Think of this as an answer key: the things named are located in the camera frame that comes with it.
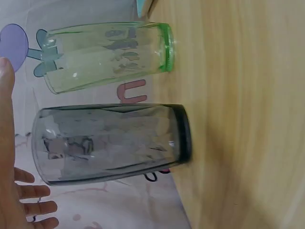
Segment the finger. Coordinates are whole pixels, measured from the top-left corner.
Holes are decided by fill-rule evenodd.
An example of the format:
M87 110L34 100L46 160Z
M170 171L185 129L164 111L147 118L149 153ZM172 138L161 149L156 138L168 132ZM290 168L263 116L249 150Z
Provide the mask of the finger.
M26 183L34 183L35 177L22 169L14 168L15 181L21 181Z
M4 176L12 171L15 159L15 134L11 94L15 82L13 67L0 58L0 168Z
M15 84L15 72L7 58L0 57L0 89L11 96Z
M48 186L17 185L19 199L47 197L51 194Z
M30 223L30 225L30 229L54 229L59 225L59 221L56 218L49 218L39 222Z
M54 201L23 204L23 206L26 216L45 215L57 211L57 204Z

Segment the glass cup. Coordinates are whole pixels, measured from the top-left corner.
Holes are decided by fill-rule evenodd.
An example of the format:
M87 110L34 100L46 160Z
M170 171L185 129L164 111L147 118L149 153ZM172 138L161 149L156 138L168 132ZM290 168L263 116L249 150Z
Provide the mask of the glass cup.
M171 71L173 56L168 24L113 22L49 31L41 60L58 94Z
M185 109L177 104L105 104L46 108L33 126L36 168L48 185L145 174L188 162Z

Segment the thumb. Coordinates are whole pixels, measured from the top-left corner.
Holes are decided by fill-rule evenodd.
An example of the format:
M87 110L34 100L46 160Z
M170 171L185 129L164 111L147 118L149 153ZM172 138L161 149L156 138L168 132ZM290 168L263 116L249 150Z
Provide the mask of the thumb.
M15 73L10 61L0 57L0 95L11 97L15 84Z
M0 58L0 168L4 176L0 180L13 177L15 160L15 134L11 94L15 82L12 65L6 58Z

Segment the hand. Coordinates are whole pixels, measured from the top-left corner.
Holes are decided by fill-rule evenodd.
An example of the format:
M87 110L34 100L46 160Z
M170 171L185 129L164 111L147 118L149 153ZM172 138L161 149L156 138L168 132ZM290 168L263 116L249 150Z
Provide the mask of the hand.
M14 70L10 62L6 58L0 58L0 228L53 229L58 226L56 218L29 223L26 216L55 212L55 202L20 203L20 199L48 196L50 189L47 186L21 186L15 183L33 183L34 176L14 168L15 133L11 100L14 80Z

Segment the purple shape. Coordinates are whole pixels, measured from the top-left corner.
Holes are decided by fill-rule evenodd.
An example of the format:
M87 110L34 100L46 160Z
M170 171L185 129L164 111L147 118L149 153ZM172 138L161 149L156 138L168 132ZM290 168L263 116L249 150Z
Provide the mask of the purple shape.
M0 32L0 56L6 57L16 72L23 64L29 49L27 34L17 24L8 24Z

